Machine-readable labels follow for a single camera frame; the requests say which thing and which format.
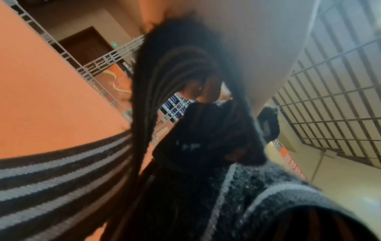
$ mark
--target braided hair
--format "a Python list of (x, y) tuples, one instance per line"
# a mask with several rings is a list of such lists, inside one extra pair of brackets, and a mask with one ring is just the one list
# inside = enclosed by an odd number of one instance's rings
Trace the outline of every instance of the braided hair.
[[(167, 19), (146, 34), (134, 67), (131, 131), (136, 177), (152, 138), (160, 106), (187, 81), (204, 81), (212, 75), (221, 76), (230, 90), (235, 108), (229, 116), (242, 122), (248, 145), (264, 146), (246, 99), (239, 69), (223, 48), (219, 36), (189, 17)], [(263, 149), (251, 149), (251, 158), (263, 155)]]

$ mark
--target white ceiling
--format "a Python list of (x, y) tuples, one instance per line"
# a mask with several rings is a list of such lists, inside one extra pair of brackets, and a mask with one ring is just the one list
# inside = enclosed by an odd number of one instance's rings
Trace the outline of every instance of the white ceiling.
[(381, 1), (322, 0), (273, 100), (304, 144), (381, 168)]

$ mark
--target red sign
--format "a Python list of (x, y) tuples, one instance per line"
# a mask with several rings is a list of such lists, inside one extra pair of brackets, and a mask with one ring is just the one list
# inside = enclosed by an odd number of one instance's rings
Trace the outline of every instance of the red sign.
[(308, 181), (302, 170), (300, 170), (298, 164), (294, 161), (294, 159), (290, 156), (290, 153), (287, 151), (287, 149), (282, 146), (279, 150), (280, 154), (283, 156), (287, 164), (294, 170), (296, 174), (298, 174), (303, 180)]

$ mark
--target person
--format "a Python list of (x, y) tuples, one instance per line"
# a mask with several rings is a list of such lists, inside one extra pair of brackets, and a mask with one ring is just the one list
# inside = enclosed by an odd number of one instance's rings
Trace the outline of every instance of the person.
[[(214, 102), (222, 82), (232, 100)], [(137, 54), (135, 166), (157, 106), (178, 91), (204, 103), (191, 104), (156, 146), (133, 208), (110, 220), (103, 240), (377, 240), (321, 190), (267, 159), (264, 147), (279, 135), (277, 108), (253, 114), (236, 63), (193, 17), (164, 20)]]

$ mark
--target orange wall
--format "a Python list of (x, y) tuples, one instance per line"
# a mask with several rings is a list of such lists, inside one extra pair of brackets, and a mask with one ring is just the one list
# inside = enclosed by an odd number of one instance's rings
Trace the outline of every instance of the orange wall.
[(73, 147), (129, 128), (3, 1), (0, 18), (0, 158)]

